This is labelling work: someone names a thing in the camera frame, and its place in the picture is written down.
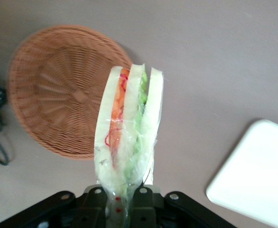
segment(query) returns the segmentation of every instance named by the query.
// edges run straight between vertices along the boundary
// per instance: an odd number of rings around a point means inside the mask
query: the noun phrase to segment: plastic wrap
[[[137,187],[152,182],[154,145],[161,117],[162,72],[144,65],[110,72],[96,125],[94,162],[98,182],[108,196],[107,227],[128,225]]]

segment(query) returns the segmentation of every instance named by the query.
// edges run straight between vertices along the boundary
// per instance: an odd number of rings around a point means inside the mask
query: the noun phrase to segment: plastic bag
[[[103,93],[96,125],[94,162],[108,196],[107,227],[127,227],[131,200],[143,178],[152,180],[154,145],[161,117],[163,76],[144,65],[115,66]]]

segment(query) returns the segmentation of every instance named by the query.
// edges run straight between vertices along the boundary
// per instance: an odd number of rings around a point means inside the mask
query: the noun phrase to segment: screw
[[[177,194],[170,194],[169,197],[172,199],[172,200],[177,200],[179,199],[179,196]]]
[[[37,228],[48,228],[49,223],[47,221],[40,222]]]
[[[139,192],[140,193],[142,193],[142,194],[145,194],[145,193],[147,193],[147,189],[146,188],[141,188],[140,190],[139,190]]]
[[[69,198],[69,194],[65,194],[65,195],[61,196],[62,200],[67,200],[68,198]]]
[[[101,189],[96,189],[96,190],[95,190],[95,194],[99,194],[99,193],[101,193],[101,192],[102,192]]]

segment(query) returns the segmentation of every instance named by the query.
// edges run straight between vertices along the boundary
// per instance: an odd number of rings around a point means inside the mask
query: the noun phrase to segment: woven basket
[[[130,68],[123,49],[83,26],[46,28],[16,51],[9,101],[26,131],[50,151],[92,159],[95,127],[113,66]]]

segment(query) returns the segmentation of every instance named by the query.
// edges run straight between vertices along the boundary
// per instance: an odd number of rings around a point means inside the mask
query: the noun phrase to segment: carrot
[[[112,166],[115,168],[115,157],[118,152],[118,146],[121,138],[121,129],[123,122],[123,104],[130,71],[123,68],[120,73],[116,88],[114,103],[111,111],[111,123],[108,135],[105,138],[105,144],[111,151]]]

